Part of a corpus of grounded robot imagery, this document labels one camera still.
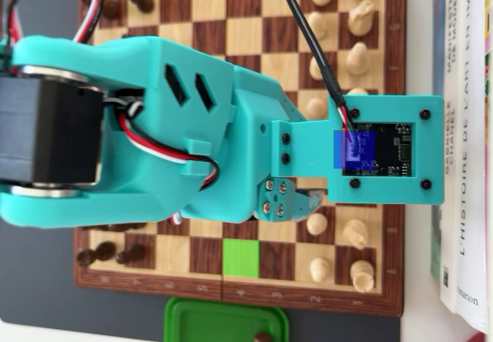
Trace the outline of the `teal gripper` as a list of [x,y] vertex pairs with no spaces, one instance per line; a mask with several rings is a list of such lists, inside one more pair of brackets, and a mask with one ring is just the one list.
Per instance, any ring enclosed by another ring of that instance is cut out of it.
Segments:
[[275,79],[236,66],[234,117],[227,125],[216,161],[219,179],[180,210],[190,219],[297,222],[322,203],[322,189],[297,188],[288,178],[267,178],[271,169],[271,123],[305,122],[306,117]]

